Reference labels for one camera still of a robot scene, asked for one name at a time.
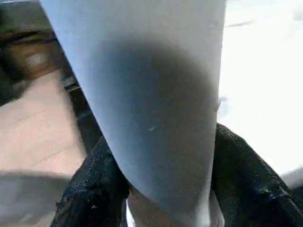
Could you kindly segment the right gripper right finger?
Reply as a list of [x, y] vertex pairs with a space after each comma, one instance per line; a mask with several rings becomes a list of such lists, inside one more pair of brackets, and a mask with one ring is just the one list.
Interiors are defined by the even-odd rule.
[[219, 123], [212, 189], [227, 227], [303, 225], [303, 201], [242, 137]]

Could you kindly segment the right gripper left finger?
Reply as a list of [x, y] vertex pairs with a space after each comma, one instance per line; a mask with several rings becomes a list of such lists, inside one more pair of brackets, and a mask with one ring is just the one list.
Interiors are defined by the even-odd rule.
[[129, 185], [104, 137], [69, 181], [51, 226], [119, 227]]

